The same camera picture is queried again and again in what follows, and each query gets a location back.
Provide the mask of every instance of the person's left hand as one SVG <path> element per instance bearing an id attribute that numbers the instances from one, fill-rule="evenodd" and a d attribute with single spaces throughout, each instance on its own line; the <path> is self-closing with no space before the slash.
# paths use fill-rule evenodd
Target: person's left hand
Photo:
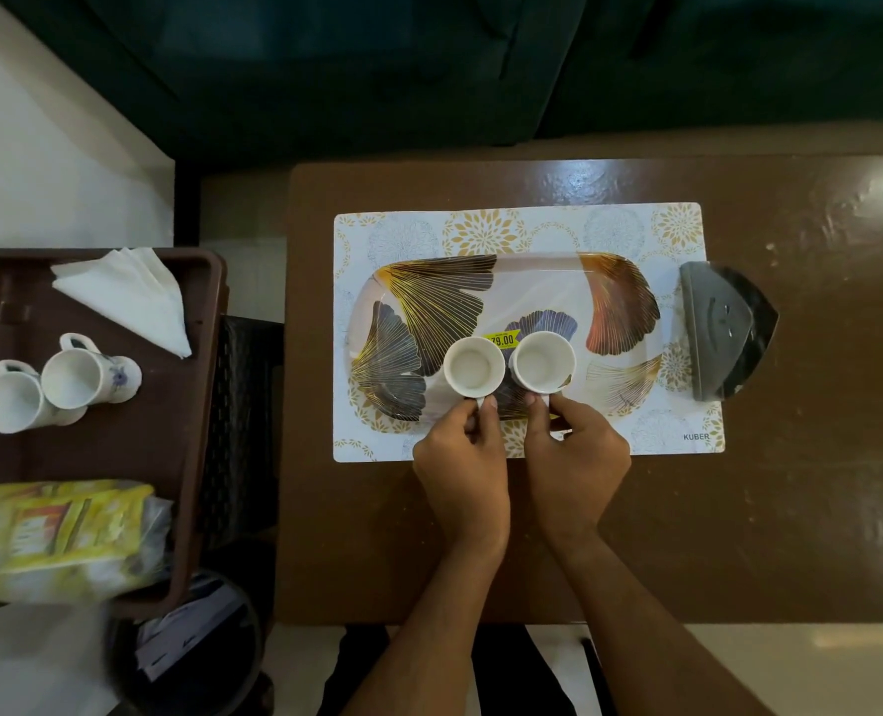
<path id="1" fill-rule="evenodd" d="M 475 401 L 466 399 L 435 422 L 415 445 L 415 474 L 452 549 L 501 558 L 511 527 L 505 441 L 491 396 L 478 411 L 479 431 L 465 433 L 475 410 Z"/>

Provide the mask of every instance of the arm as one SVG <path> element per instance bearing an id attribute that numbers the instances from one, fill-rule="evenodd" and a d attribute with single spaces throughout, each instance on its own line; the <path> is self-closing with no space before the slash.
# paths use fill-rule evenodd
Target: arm
<path id="1" fill-rule="evenodd" d="M 448 550 L 343 716 L 464 713 L 475 630 L 505 556 L 511 519 L 494 397 L 479 412 L 481 433 L 473 442 L 464 427 L 474 412 L 474 401 L 465 400 L 415 445 L 415 472 Z"/>
<path id="2" fill-rule="evenodd" d="M 597 521 L 630 467 L 629 445 L 588 405 L 562 395 L 551 405 L 573 432 L 553 440 L 547 407 L 530 398 L 531 496 L 548 547 L 584 609 L 618 713 L 772 716 L 598 535 Z"/>

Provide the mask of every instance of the dark trousers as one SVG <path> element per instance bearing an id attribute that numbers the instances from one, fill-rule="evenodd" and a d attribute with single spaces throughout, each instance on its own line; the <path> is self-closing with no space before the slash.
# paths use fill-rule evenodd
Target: dark trousers
<path id="1" fill-rule="evenodd" d="M 384 626 L 346 626 L 317 716 L 339 716 L 388 642 Z M 525 626 L 478 626 L 471 662 L 483 716 L 577 716 Z"/>

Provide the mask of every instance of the white cup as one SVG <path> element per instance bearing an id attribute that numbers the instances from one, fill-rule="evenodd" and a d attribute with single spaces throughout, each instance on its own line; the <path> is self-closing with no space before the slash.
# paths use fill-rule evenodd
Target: white cup
<path id="1" fill-rule="evenodd" d="M 47 360 L 41 372 L 44 396 L 59 408 L 125 402 L 143 382 L 136 361 L 101 354 L 90 337 L 65 334 L 61 336 L 61 349 Z"/>
<path id="2" fill-rule="evenodd" d="M 43 395 L 41 375 L 28 363 L 0 360 L 0 434 L 72 425 L 86 413 L 86 407 L 59 409 L 48 402 Z"/>
<path id="3" fill-rule="evenodd" d="M 535 331 L 519 341 L 507 365 L 515 382 L 540 394 L 547 404 L 549 395 L 570 384 L 577 358 L 574 347 L 560 334 Z"/>
<path id="4" fill-rule="evenodd" d="M 441 370 L 452 389 L 481 408 L 505 379 L 505 355 L 485 337 L 465 337 L 445 352 Z"/>

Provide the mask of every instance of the wooden table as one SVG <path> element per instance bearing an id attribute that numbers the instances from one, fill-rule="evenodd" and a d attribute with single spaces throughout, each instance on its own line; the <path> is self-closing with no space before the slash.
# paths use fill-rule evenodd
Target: wooden table
<path id="1" fill-rule="evenodd" d="M 602 535 L 687 623 L 883 621 L 883 157 L 333 163 L 291 185 L 281 621 L 400 622 L 442 550 L 409 463 L 333 461 L 334 216 L 688 200 L 779 330 L 724 405 L 726 452 L 635 458 Z M 509 469 L 484 618 L 582 620 Z"/>

